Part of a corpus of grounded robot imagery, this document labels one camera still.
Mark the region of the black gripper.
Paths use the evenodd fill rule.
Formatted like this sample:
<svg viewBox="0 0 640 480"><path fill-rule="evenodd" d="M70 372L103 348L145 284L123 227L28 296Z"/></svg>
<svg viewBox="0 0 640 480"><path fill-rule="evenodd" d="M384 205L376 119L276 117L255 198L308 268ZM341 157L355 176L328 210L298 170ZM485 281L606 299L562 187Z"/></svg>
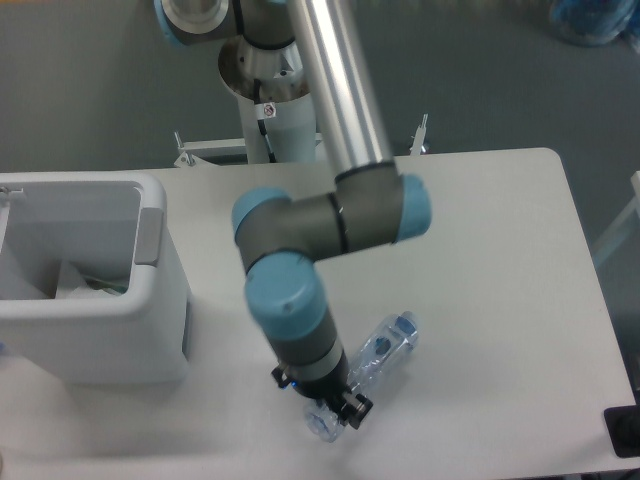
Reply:
<svg viewBox="0 0 640 480"><path fill-rule="evenodd" d="M325 400L336 414L338 423L358 430L373 407L373 402L360 393L348 390L347 370L332 370L327 376L316 380L303 380L288 375L287 369L276 366L271 371L279 389L295 384L293 389L301 396L312 400Z"/></svg>

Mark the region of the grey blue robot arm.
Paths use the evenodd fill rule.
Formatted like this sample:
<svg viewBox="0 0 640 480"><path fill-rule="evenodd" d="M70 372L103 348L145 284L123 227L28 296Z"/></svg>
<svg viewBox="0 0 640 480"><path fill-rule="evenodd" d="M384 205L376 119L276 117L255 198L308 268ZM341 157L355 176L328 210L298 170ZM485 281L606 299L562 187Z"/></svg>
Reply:
<svg viewBox="0 0 640 480"><path fill-rule="evenodd" d="M273 378L310 401L309 427L332 440L372 409L371 383L416 340L409 319L384 324L353 357L339 338L316 263L423 235L422 180L398 171L346 1L158 1L182 45L221 41L218 70L235 97L251 163L312 161L323 146L328 193L293 199L275 187L232 209L245 298L273 349Z"/></svg>

